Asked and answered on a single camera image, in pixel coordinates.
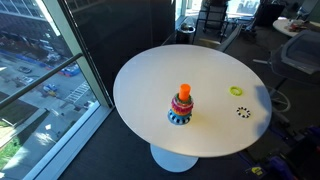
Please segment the orange rod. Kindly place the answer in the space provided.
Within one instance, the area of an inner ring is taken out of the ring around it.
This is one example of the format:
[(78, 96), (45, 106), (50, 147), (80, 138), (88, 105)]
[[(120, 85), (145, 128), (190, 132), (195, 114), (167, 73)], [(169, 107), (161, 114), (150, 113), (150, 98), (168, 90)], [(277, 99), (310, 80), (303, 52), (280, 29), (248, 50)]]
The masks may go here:
[(189, 84), (181, 84), (178, 98), (182, 101), (186, 101), (189, 98), (190, 91), (191, 91), (191, 86)]

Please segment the black trash bin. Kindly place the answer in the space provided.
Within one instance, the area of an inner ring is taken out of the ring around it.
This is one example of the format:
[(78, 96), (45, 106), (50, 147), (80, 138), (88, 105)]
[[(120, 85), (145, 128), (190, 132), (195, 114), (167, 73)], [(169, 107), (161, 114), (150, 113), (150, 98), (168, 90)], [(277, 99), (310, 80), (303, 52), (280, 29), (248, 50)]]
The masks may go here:
[(189, 44), (191, 36), (194, 34), (195, 28), (193, 26), (183, 23), (176, 31), (177, 44)]

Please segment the black rolling cart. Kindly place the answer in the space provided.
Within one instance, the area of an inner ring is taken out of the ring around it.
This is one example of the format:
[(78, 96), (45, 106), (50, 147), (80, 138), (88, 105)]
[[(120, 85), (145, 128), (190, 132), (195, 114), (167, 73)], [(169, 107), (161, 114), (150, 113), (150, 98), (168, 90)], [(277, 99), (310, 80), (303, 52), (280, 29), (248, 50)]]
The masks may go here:
[(202, 32), (213, 30), (220, 39), (225, 37), (228, 22), (228, 2), (226, 0), (203, 0), (196, 19), (196, 25), (202, 25)]

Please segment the window handrail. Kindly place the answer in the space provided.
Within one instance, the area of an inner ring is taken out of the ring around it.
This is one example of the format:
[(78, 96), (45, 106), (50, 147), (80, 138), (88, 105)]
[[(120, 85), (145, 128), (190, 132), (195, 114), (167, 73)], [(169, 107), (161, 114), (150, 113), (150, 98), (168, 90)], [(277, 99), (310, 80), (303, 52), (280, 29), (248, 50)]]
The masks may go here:
[(15, 100), (19, 99), (21, 96), (41, 84), (42, 82), (46, 81), (48, 78), (52, 77), (56, 73), (58, 73), (63, 68), (67, 67), (71, 63), (77, 61), (79, 58), (83, 56), (82, 53), (78, 53), (73, 57), (69, 58), (67, 61), (63, 62), (62, 64), (58, 65), (57, 67), (53, 68), (34, 82), (29, 85), (26, 85), (24, 88), (20, 89), (19, 91), (15, 92), (14, 94), (10, 95), (9, 97), (5, 98), (0, 102), (0, 109), (4, 108), (5, 106), (9, 105), (10, 103), (14, 102)]

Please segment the white round table pedestal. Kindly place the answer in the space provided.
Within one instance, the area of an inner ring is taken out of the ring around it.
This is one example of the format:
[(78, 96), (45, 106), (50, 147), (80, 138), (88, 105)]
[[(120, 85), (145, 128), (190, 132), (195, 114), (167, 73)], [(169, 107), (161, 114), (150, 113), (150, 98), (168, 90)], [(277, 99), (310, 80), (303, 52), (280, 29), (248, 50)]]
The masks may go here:
[(173, 173), (185, 172), (198, 161), (198, 157), (180, 155), (155, 145), (150, 146), (150, 151), (153, 159), (161, 168)]

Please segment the grey office chair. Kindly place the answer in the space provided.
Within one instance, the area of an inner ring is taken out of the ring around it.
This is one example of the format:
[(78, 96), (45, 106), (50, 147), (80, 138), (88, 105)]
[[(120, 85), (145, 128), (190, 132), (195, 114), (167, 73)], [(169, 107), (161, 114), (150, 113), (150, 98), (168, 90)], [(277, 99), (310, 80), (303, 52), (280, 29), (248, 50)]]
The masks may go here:
[(320, 33), (303, 30), (272, 51), (267, 60), (254, 59), (254, 62), (269, 66), (283, 77), (275, 87), (269, 88), (269, 94), (273, 103), (284, 105), (283, 109), (273, 107), (273, 110), (286, 112), (291, 108), (291, 102), (279, 91), (286, 80), (320, 85)]

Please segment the white background table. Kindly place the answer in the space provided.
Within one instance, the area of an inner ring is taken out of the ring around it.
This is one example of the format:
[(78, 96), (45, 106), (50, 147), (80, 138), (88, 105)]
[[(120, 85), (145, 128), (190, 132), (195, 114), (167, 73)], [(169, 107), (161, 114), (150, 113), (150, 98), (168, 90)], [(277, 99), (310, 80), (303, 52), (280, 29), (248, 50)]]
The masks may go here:
[(300, 19), (278, 19), (273, 22), (273, 27), (290, 37), (297, 35), (303, 30), (320, 32), (320, 23)]

